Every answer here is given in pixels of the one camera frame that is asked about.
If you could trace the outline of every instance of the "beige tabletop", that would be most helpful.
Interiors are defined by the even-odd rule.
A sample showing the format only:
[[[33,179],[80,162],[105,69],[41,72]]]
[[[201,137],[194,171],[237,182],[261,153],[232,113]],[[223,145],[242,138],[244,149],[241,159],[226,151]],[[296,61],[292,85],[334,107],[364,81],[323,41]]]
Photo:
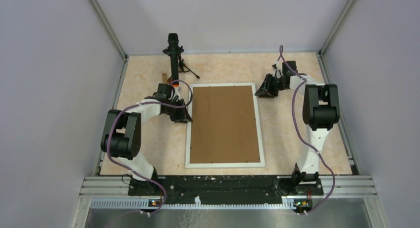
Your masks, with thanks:
[[[278,57],[276,53],[266,54],[205,54],[183,55],[185,63],[200,79],[191,73],[180,73],[179,78],[189,84],[199,83],[245,83],[254,82],[261,86],[271,65]],[[322,73],[315,53],[285,53],[286,60],[295,60],[300,73],[323,82]],[[125,73],[118,109],[136,104],[151,96],[162,82],[162,73],[170,76],[168,56],[131,56]],[[187,101],[188,89],[181,86],[181,95]],[[291,174],[298,161],[303,144],[293,126],[291,102],[293,90],[280,91],[277,98],[258,98],[262,141],[265,155],[264,168],[191,169],[185,168],[187,124],[175,124],[169,116],[159,115],[142,125],[140,151],[154,166],[159,175],[257,175]],[[300,132],[306,138],[302,120],[303,96],[296,98],[296,115]],[[336,174],[351,174],[347,154],[338,126],[328,135],[322,155]],[[105,156],[102,175],[117,175],[127,170],[112,164]],[[320,174],[330,174],[320,164]]]

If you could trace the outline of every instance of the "purple cable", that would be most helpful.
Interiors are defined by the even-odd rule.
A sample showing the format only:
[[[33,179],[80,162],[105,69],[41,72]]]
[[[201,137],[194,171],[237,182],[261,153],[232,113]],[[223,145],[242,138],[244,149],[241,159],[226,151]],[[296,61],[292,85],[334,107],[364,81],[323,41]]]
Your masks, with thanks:
[[[193,91],[191,90],[191,87],[190,87],[190,85],[188,85],[185,81],[183,81],[183,80],[173,80],[171,83],[170,83],[170,85],[172,85],[174,82],[181,82],[181,83],[184,83],[185,85],[187,85],[187,87],[188,87],[188,89],[190,90],[190,92],[191,92],[191,95],[193,94]],[[190,101],[187,103],[187,104],[185,104],[185,105],[183,105],[183,106],[174,106],[174,105],[171,105],[171,104],[167,104],[167,103],[161,103],[161,102],[144,102],[144,103],[140,103],[140,104],[136,104],[136,105],[132,105],[132,106],[129,106],[129,107],[127,107],[127,108],[124,108],[123,110],[121,110],[120,112],[119,112],[119,114],[116,116],[116,118],[115,118],[115,120],[114,120],[114,122],[112,123],[112,126],[111,126],[111,131],[109,132],[109,136],[108,136],[108,141],[107,141],[107,144],[106,144],[106,154],[108,155],[108,159],[111,161],[111,162],[113,162],[114,164],[116,164],[116,165],[119,165],[119,166],[121,166],[121,167],[123,167],[123,168],[125,168],[125,169],[127,169],[127,170],[129,170],[129,171],[131,171],[133,174],[135,174],[136,176],[138,176],[138,177],[140,177],[140,178],[142,178],[142,179],[144,179],[144,180],[146,180],[146,181],[149,181],[149,182],[151,182],[151,183],[154,183],[154,184],[156,184],[161,190],[162,190],[162,192],[163,192],[163,200],[162,200],[162,203],[159,205],[159,207],[155,210],[155,211],[153,211],[152,213],[150,213],[150,216],[151,215],[153,215],[153,214],[155,214],[156,212],[158,212],[161,208],[162,208],[162,206],[165,204],[165,201],[166,201],[166,190],[165,190],[165,188],[160,184],[160,183],[158,183],[158,182],[156,182],[156,181],[153,181],[153,180],[151,180],[151,179],[149,179],[149,178],[146,178],[146,177],[144,177],[144,176],[142,176],[142,175],[140,175],[139,173],[137,173],[136,171],[132,171],[132,169],[130,168],[130,167],[128,167],[127,165],[125,165],[125,164],[122,164],[122,163],[120,163],[120,162],[118,162],[118,161],[115,161],[112,157],[111,157],[111,153],[109,152],[109,148],[110,148],[110,146],[111,146],[111,137],[112,137],[112,134],[114,133],[114,130],[115,130],[115,127],[116,127],[116,124],[117,124],[117,122],[118,122],[118,119],[121,117],[121,115],[124,113],[124,112],[126,112],[127,110],[129,110],[129,109],[132,109],[132,108],[136,108],[136,107],[138,107],[138,106],[140,106],[140,105],[147,105],[147,104],[160,104],[160,105],[162,105],[162,106],[167,106],[167,107],[172,107],[172,108],[185,108],[185,107],[187,107],[191,102],[192,102],[192,100],[193,100],[193,97],[191,97],[190,98]],[[109,226],[109,225],[111,225],[112,223],[114,223],[116,220],[118,220],[119,218],[121,218],[121,217],[123,217],[123,216],[125,216],[125,215],[127,215],[127,214],[130,214],[130,213],[134,213],[134,212],[141,212],[141,211],[138,211],[138,210],[132,210],[132,211],[128,211],[128,212],[125,212],[125,213],[123,213],[123,214],[121,214],[121,215],[119,215],[118,217],[116,217],[115,219],[113,219],[113,221],[111,221],[111,222],[109,222],[105,227],[107,227],[107,226]]]
[[[316,154],[318,154],[319,160],[321,160],[322,164],[331,172],[332,175],[332,187],[330,192],[328,192],[328,194],[324,197],[324,199],[314,208],[312,208],[310,211],[307,212],[307,215],[314,212],[316,209],[318,209],[318,207],[320,207],[332,194],[332,191],[334,191],[334,186],[335,186],[335,174],[332,171],[332,169],[325,163],[324,158],[322,157],[321,153],[319,152],[319,150],[317,148],[315,148],[315,146],[311,145],[310,143],[306,142],[303,138],[302,135],[299,131],[298,128],[298,123],[296,122],[296,115],[295,115],[295,101],[296,101],[296,95],[298,94],[299,88],[301,88],[306,82],[307,79],[305,79],[304,77],[302,77],[300,74],[298,74],[296,71],[294,71],[292,69],[292,67],[290,67],[290,65],[286,62],[286,60],[283,57],[283,45],[280,45],[279,48],[279,52],[280,55],[278,57],[279,61],[280,59],[283,60],[284,64],[289,68],[289,70],[294,73],[296,76],[298,76],[299,78],[301,78],[303,80],[303,82],[301,84],[298,85],[298,87],[295,89],[295,92],[293,93],[293,98],[292,98],[292,119],[293,119],[293,124],[295,126],[296,132],[298,134],[299,139],[301,140],[302,143],[304,143],[305,145],[309,146],[311,149],[313,149]]]

